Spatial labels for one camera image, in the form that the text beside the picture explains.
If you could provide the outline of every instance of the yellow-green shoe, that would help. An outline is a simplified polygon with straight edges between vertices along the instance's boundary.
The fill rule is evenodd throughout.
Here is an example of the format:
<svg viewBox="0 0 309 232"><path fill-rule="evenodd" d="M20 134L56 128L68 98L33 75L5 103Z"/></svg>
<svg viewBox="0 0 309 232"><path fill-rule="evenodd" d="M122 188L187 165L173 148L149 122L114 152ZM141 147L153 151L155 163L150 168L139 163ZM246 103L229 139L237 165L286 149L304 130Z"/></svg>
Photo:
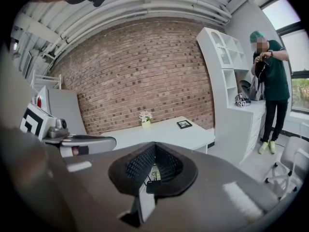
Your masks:
<svg viewBox="0 0 309 232"><path fill-rule="evenodd" d="M271 154L275 154L276 153L275 141L270 141L269 142L269 150L270 150Z"/></svg>
<svg viewBox="0 0 309 232"><path fill-rule="evenodd" d="M268 146L268 142L263 142L262 146L258 150L260 155L262 155L264 153L267 146Z"/></svg>

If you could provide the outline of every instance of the green t-shirt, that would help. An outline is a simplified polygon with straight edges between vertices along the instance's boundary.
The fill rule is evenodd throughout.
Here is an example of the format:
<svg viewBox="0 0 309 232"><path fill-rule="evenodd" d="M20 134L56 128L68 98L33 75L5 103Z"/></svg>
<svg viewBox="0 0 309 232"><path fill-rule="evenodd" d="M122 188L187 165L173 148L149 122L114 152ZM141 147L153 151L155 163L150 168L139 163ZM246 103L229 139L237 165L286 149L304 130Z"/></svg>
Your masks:
<svg viewBox="0 0 309 232"><path fill-rule="evenodd" d="M268 42L268 50L285 50L277 41ZM258 53L253 54L253 62L257 56L259 56ZM265 99L267 101L280 101L289 98L290 92L283 62L276 58L269 58L269 68L266 68Z"/></svg>

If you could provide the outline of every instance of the yellow vase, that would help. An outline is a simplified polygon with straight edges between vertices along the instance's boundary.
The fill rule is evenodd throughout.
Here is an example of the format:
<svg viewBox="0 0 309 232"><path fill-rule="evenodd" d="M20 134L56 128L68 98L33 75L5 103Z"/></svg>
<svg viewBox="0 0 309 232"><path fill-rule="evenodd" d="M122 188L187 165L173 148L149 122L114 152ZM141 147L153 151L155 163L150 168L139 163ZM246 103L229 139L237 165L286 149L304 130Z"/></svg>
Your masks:
<svg viewBox="0 0 309 232"><path fill-rule="evenodd" d="M150 125L151 125L150 120L148 120L148 121L146 121L146 122L142 122L142 123L141 123L141 126L142 126L143 128L149 128L149 127L150 127Z"/></svg>

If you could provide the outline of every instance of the hat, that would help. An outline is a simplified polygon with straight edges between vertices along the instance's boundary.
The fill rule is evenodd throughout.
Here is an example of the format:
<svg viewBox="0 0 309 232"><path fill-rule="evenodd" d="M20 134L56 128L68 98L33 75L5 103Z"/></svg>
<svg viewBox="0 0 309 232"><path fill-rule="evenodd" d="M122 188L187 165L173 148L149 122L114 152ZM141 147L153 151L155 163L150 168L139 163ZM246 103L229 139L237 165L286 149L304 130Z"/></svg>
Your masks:
<svg viewBox="0 0 309 232"><path fill-rule="evenodd" d="M257 38L264 38L264 35L260 31L254 31L250 34L250 43L256 43Z"/></svg>

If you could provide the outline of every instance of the person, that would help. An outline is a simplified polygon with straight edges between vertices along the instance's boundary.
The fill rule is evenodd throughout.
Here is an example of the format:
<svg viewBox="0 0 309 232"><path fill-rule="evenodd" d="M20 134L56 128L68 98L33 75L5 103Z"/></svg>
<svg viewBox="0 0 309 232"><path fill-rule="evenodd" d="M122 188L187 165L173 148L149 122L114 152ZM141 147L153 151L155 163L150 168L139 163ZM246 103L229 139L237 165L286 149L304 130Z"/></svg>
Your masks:
<svg viewBox="0 0 309 232"><path fill-rule="evenodd" d="M272 154L275 154L275 141L277 140L284 124L285 114L288 107L290 92L283 61L289 60L287 51L277 41L267 41L259 31L254 31L250 35L250 42L255 49L253 54L253 66L251 72L255 75L255 65L267 58L269 67L266 68L265 79L265 100L266 100L266 119L263 136L263 144L258 153L263 154L269 147ZM271 140L269 136L277 108L277 121Z"/></svg>

